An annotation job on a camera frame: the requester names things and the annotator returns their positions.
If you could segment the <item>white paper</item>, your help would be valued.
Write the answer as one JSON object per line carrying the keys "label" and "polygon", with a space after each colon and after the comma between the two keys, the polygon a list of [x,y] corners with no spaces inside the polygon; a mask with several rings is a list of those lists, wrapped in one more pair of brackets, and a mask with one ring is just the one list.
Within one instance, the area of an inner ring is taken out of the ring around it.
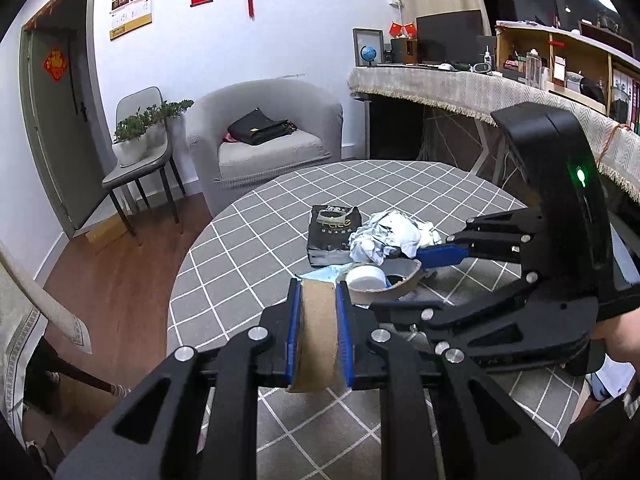
{"label": "white paper", "polygon": [[349,235],[348,242],[353,262],[382,266],[389,258],[414,259],[420,249],[442,244],[442,237],[432,222],[389,209],[372,214]]}

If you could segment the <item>blue tissue pack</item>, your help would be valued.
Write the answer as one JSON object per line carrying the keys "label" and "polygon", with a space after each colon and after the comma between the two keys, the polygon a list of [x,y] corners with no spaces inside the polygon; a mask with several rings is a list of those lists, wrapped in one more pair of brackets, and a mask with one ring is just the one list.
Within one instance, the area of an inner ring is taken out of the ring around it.
{"label": "blue tissue pack", "polygon": [[344,266],[324,266],[323,268],[314,269],[305,274],[300,274],[298,278],[301,281],[317,281],[337,284],[344,278],[351,268],[351,264],[344,264]]}

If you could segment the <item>black printed bag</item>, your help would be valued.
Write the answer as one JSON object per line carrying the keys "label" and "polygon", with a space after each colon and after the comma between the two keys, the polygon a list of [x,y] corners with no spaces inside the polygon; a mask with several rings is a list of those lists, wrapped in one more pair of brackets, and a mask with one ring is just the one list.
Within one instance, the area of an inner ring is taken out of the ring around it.
{"label": "black printed bag", "polygon": [[307,257],[313,268],[352,262],[349,237],[361,226],[357,207],[314,205],[307,235]]}

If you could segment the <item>beige fringed desk cloth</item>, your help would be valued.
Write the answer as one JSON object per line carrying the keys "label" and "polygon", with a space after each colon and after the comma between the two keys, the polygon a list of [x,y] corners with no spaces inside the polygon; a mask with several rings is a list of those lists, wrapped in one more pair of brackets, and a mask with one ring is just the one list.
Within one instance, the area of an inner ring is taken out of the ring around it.
{"label": "beige fringed desk cloth", "polygon": [[639,199],[639,136],[584,104],[510,79],[424,67],[355,67],[347,78],[352,93],[377,94],[439,107],[493,125],[495,110],[533,102],[568,110],[578,119],[601,174],[632,200]]}

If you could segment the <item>black handbag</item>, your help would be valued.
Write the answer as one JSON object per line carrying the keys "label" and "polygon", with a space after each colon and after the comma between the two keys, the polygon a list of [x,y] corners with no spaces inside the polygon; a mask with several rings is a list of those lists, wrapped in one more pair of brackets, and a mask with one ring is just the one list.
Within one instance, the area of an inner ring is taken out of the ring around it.
{"label": "black handbag", "polygon": [[288,136],[297,130],[288,119],[273,120],[259,108],[232,122],[228,127],[228,137],[248,145],[260,145],[271,140]]}

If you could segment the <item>black monitor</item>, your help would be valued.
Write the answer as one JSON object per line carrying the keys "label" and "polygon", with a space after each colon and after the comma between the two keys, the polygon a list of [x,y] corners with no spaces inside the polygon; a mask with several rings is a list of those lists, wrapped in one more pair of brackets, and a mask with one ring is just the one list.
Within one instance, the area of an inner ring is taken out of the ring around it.
{"label": "black monitor", "polygon": [[474,63],[483,57],[477,40],[484,35],[480,10],[420,16],[416,30],[420,62]]}

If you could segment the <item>cardboard box on floor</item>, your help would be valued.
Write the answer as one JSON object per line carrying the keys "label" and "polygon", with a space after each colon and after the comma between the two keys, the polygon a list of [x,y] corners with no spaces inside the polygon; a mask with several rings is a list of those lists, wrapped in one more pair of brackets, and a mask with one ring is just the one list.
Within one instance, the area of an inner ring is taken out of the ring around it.
{"label": "cardboard box on floor", "polygon": [[98,254],[127,233],[127,228],[122,219],[119,218],[118,214],[113,214],[111,217],[97,223],[88,232],[85,232],[85,238],[92,251]]}

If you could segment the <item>framed picture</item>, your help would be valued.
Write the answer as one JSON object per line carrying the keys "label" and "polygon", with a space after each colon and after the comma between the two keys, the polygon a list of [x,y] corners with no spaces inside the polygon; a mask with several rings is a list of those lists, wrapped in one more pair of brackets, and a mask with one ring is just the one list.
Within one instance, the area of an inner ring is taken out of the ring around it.
{"label": "framed picture", "polygon": [[355,65],[378,66],[384,62],[384,36],[382,30],[354,28]]}

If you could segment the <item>grey dining chair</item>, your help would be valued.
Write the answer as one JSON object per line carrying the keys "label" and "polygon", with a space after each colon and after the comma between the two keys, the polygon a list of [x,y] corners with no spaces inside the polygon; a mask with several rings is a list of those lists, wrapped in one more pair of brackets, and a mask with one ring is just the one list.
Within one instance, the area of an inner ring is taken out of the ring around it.
{"label": "grey dining chair", "polygon": [[[134,112],[138,108],[145,110],[148,106],[151,106],[152,104],[160,104],[160,102],[162,101],[166,100],[163,99],[162,92],[160,92],[160,89],[157,87],[148,87],[134,92],[129,96],[125,96],[118,102],[116,106],[117,123],[120,120],[134,114]],[[167,177],[167,169],[170,169],[172,174],[174,175],[174,178],[178,184],[178,189],[183,196],[186,196],[186,189],[184,188],[179,170],[174,159],[174,144],[172,143],[172,133],[169,125],[169,120],[168,127],[170,139],[168,144],[165,144],[160,148],[151,148],[145,154],[143,159],[140,160],[140,162],[137,162],[136,164],[129,167],[119,166],[118,160],[116,158],[116,166],[102,180],[102,188],[112,201],[112,204],[114,205],[119,218],[121,218],[122,222],[124,222],[128,233],[135,240],[138,239],[137,233],[134,230],[131,222],[128,220],[128,216],[125,214],[125,211],[122,209],[122,205],[119,203],[115,192],[119,188],[126,188],[128,184],[133,183],[138,189],[144,206],[148,209],[151,209],[151,205],[148,196],[146,196],[145,194],[141,179],[143,177],[149,176],[150,174],[154,174],[154,172],[157,172],[160,175],[160,183],[162,184],[167,203],[169,204],[169,208],[171,210],[171,214],[174,217],[175,222],[178,224],[178,226],[180,226],[178,209],[174,196],[172,196]]]}

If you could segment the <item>wooden desk shelf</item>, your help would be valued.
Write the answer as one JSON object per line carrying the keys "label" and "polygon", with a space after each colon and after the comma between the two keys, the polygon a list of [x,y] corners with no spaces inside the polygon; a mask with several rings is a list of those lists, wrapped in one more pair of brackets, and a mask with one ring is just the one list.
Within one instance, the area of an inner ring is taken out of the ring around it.
{"label": "wooden desk shelf", "polygon": [[525,55],[542,59],[541,88],[639,132],[639,60],[620,35],[580,22],[568,30],[534,22],[498,21],[496,66],[526,76]]}

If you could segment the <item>dark table leg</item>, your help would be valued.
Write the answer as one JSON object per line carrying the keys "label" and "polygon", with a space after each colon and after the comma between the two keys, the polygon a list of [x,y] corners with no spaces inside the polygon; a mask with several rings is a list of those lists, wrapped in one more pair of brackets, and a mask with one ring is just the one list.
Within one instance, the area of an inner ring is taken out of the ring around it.
{"label": "dark table leg", "polygon": [[84,370],[73,366],[73,364],[70,364],[69,362],[61,360],[59,358],[50,360],[46,367],[48,372],[58,373],[72,378],[73,380],[77,380],[82,384],[107,392],[112,396],[116,396],[116,398],[119,399],[123,399],[130,393],[130,389],[124,387],[123,385],[106,382],[105,380],[97,378],[96,376],[93,376],[85,372]]}

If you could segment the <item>beige tablecloth side table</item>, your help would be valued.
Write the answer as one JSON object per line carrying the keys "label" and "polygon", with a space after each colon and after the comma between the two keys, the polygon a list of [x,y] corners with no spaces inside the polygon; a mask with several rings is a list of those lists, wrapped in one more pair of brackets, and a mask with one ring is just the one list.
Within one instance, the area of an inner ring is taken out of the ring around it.
{"label": "beige tablecloth side table", "polygon": [[83,320],[66,309],[1,248],[1,413],[23,443],[26,368],[49,324],[83,352],[92,352]]}

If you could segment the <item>red fu door sticker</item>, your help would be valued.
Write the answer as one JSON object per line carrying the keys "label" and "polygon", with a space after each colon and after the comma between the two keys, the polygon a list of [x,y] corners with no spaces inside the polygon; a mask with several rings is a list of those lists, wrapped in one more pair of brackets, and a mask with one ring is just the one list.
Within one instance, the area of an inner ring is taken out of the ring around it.
{"label": "red fu door sticker", "polygon": [[60,48],[54,47],[44,58],[42,67],[54,81],[60,81],[68,67],[67,56]]}

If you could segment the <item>grey door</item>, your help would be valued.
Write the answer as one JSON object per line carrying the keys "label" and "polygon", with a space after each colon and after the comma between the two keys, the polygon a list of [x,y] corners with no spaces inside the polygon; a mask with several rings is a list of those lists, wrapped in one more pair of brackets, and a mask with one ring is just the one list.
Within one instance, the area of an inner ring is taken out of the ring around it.
{"label": "grey door", "polygon": [[[69,238],[105,200],[115,165],[94,52],[94,0],[50,0],[21,28],[18,81],[27,139],[40,182]],[[54,81],[42,62],[60,48],[68,67]]]}

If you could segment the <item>wall calendar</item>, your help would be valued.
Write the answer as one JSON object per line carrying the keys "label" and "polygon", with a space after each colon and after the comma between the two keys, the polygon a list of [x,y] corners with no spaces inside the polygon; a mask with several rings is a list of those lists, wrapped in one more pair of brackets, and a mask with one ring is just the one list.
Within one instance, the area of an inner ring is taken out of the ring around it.
{"label": "wall calendar", "polygon": [[112,0],[110,39],[152,23],[152,0]]}

